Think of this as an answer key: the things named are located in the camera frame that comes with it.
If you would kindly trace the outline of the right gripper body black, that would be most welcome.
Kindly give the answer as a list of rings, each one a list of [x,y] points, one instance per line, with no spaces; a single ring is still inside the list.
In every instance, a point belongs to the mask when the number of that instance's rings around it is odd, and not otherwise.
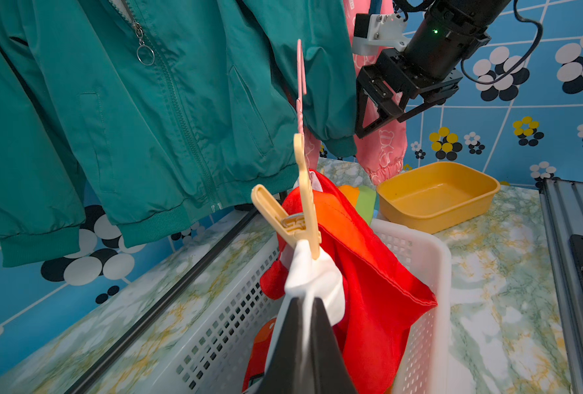
[[[356,136],[365,138],[392,121],[404,122],[444,104],[462,78],[457,70],[441,80],[426,77],[396,49],[383,50],[356,79]]]

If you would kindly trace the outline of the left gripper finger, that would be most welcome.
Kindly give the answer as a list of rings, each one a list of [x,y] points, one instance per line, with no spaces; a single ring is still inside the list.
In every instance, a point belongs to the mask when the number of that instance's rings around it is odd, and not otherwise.
[[[258,393],[356,393],[324,303],[291,299]]]

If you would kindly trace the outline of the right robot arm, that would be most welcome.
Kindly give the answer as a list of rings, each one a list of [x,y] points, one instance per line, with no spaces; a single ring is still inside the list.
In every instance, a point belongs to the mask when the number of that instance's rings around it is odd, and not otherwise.
[[[477,49],[490,41],[488,27],[506,1],[445,0],[393,3],[382,14],[373,1],[356,16],[352,51],[375,56],[356,79],[356,136],[363,139],[392,122],[440,106],[468,76],[464,68]]]

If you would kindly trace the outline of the red white rainbow jacket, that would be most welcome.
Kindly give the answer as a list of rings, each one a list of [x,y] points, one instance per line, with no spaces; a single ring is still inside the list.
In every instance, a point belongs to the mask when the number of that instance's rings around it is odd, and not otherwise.
[[[390,389],[411,326],[437,305],[428,286],[412,275],[326,176],[310,175],[321,234],[321,255],[306,243],[278,243],[278,259],[261,276],[270,299],[319,298],[324,303],[356,393]],[[278,336],[258,339],[245,382],[265,377]]]

